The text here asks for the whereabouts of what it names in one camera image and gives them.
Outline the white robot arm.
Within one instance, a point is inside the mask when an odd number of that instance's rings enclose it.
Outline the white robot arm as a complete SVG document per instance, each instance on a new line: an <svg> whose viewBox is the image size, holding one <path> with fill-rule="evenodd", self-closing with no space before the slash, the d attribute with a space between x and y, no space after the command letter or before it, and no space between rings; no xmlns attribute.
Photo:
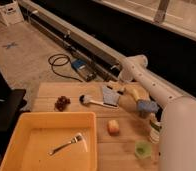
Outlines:
<svg viewBox="0 0 196 171"><path fill-rule="evenodd" d="M196 98L147 69L144 55L122 57L119 79L139 82L163 109L159 171L196 171Z"/></svg>

